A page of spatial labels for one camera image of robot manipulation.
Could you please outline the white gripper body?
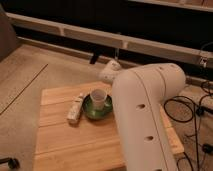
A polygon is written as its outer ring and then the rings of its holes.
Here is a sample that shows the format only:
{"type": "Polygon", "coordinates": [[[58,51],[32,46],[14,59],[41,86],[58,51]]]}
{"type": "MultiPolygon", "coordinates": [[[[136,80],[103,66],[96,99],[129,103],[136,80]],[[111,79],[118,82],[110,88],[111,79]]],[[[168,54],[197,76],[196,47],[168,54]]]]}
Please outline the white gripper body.
{"type": "Polygon", "coordinates": [[[100,72],[99,78],[102,82],[112,84],[115,77],[121,72],[122,66],[116,60],[110,60],[100,72]]]}

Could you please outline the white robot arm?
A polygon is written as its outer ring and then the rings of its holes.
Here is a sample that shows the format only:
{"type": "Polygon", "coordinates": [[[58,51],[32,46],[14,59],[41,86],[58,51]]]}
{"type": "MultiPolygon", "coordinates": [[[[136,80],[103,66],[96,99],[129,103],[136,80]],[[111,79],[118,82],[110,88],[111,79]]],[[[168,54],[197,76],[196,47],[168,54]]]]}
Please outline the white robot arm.
{"type": "Polygon", "coordinates": [[[124,69],[112,60],[99,78],[112,86],[113,110],[127,171],[177,171],[160,105],[185,86],[174,63],[124,69]]]}

